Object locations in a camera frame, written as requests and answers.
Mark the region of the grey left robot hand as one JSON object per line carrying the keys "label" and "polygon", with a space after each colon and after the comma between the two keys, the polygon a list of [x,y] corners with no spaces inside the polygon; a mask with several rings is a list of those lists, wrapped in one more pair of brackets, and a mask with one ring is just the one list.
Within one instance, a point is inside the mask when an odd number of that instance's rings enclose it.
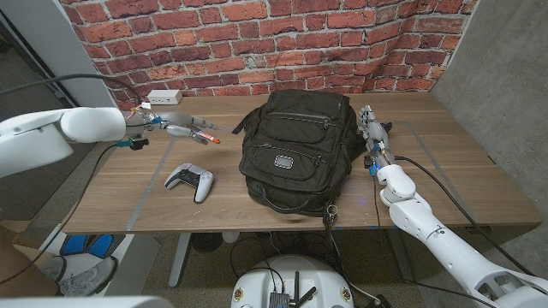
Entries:
{"label": "grey left robot hand", "polygon": [[209,142],[220,143],[220,139],[206,132],[206,129],[217,130],[217,126],[208,120],[180,111],[146,113],[144,125],[148,130],[165,130],[171,136],[192,139],[203,145]]}

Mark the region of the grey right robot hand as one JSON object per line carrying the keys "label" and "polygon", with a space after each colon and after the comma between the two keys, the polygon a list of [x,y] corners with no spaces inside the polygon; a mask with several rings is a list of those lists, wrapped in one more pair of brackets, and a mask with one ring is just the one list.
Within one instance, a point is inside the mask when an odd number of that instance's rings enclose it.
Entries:
{"label": "grey right robot hand", "polygon": [[365,105],[359,111],[358,126],[366,142],[366,149],[372,157],[379,156],[382,151],[388,151],[388,133],[377,120],[370,105]]}

